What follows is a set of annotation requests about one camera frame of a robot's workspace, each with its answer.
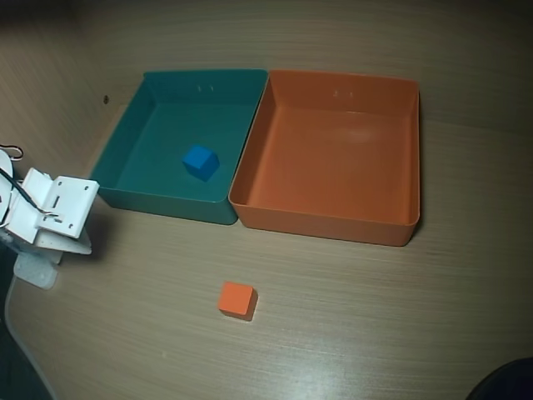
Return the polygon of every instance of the white plastic part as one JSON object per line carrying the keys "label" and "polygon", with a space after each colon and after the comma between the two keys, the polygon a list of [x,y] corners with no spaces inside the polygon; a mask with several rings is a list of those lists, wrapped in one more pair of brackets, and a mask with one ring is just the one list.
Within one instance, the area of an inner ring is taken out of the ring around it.
{"label": "white plastic part", "polygon": [[38,248],[49,248],[68,253],[91,254],[92,252],[91,241],[85,229],[82,230],[78,240],[42,229],[38,232],[33,245]]}
{"label": "white plastic part", "polygon": [[59,217],[41,216],[37,225],[70,238],[79,238],[100,186],[95,181],[58,177],[48,191],[43,208]]}
{"label": "white plastic part", "polygon": [[[0,150],[0,168],[3,169],[10,177],[13,176],[13,165],[11,164],[11,159],[3,150]],[[11,189],[11,183],[5,177],[0,177],[0,221],[3,220],[7,213],[11,199]]]}
{"label": "white plastic part", "polygon": [[51,289],[57,278],[56,268],[46,257],[27,252],[18,254],[14,272],[17,278],[45,290]]}
{"label": "white plastic part", "polygon": [[[37,169],[30,168],[22,187],[32,196],[33,201],[42,207],[50,188],[52,179]],[[37,220],[42,214],[27,202],[18,192],[12,192],[12,206],[7,221],[6,229],[28,243],[33,243],[37,236]]]}

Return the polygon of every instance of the wooden table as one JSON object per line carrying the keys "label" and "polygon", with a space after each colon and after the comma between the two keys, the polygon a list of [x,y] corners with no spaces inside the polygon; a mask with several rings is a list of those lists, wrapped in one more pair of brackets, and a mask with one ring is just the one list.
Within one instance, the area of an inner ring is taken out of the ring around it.
{"label": "wooden table", "polygon": [[[381,247],[111,210],[12,333],[59,399],[463,399],[533,353],[533,135],[424,122],[423,220]],[[222,316],[224,280],[259,292]]]}

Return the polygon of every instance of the dark object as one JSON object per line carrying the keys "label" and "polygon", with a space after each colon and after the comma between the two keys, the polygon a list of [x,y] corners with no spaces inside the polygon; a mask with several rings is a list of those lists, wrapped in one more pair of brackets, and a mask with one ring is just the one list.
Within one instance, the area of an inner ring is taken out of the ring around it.
{"label": "dark object", "polygon": [[509,362],[483,379],[466,400],[533,399],[533,358]]}

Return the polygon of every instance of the plastic bin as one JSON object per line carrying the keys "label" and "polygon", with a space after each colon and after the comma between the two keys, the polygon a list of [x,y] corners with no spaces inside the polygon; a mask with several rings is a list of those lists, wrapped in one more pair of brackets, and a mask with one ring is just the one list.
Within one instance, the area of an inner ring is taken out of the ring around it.
{"label": "plastic bin", "polygon": [[249,228],[391,246],[420,216],[416,82],[272,71],[230,201]]}
{"label": "plastic bin", "polygon": [[[91,179],[112,207],[231,224],[227,200],[267,81],[263,70],[148,72]],[[192,146],[220,166],[203,182],[182,159]]]}

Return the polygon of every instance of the wood grain surface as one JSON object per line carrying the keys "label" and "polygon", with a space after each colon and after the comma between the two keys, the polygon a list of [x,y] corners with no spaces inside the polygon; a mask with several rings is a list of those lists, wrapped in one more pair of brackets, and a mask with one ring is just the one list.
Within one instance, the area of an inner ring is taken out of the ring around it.
{"label": "wood grain surface", "polygon": [[78,16],[123,101],[151,70],[334,70],[417,80],[425,118],[529,132],[529,4],[89,0]]}
{"label": "wood grain surface", "polygon": [[[424,219],[381,247],[111,210],[8,306],[59,399],[463,399],[533,353],[533,137],[423,125]],[[252,322],[222,282],[253,285]]]}
{"label": "wood grain surface", "polygon": [[0,4],[0,143],[24,149],[21,175],[85,174],[114,111],[98,60],[55,3]]}
{"label": "wood grain surface", "polygon": [[[146,70],[385,74],[421,83],[423,208],[411,243],[393,248],[97,204],[95,253],[65,257],[51,291],[15,282],[7,306],[57,398],[462,399],[533,353],[526,8],[75,6],[80,31],[70,17],[0,28],[0,138],[27,149],[26,167],[90,169],[111,132],[101,96],[126,102]],[[224,280],[257,289],[251,323],[217,311]]]}

